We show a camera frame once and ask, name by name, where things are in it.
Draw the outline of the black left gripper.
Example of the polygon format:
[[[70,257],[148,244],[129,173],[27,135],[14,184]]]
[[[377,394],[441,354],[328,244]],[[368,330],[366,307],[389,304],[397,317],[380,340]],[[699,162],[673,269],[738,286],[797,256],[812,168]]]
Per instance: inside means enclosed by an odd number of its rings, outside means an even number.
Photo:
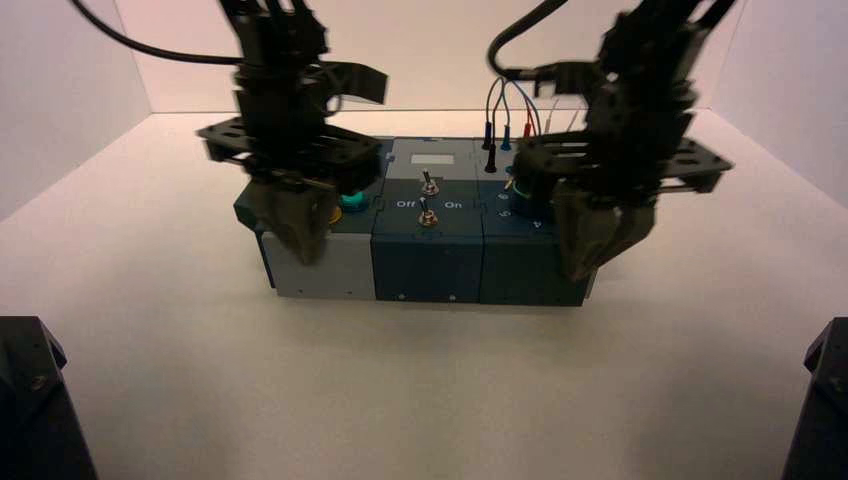
[[[327,123],[337,95],[383,101],[383,74],[366,65],[326,62],[301,70],[241,65],[235,74],[239,114],[198,130],[216,162],[241,165],[255,177],[291,175],[327,184],[339,193],[366,189],[381,173],[376,138]],[[250,203],[302,264],[323,253],[334,192],[290,190],[252,181]]]

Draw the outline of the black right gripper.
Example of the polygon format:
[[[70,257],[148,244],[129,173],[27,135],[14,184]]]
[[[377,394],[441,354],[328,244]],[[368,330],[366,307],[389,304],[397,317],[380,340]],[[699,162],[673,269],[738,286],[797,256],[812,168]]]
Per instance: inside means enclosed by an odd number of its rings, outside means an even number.
[[[600,199],[650,199],[676,189],[709,193],[731,170],[728,160],[686,133],[697,93],[690,72],[720,13],[621,13],[591,61],[560,61],[517,69],[536,90],[580,96],[581,130],[520,143],[515,190],[549,199],[559,230],[563,272],[574,281],[644,240],[655,225],[654,204],[609,206]]]

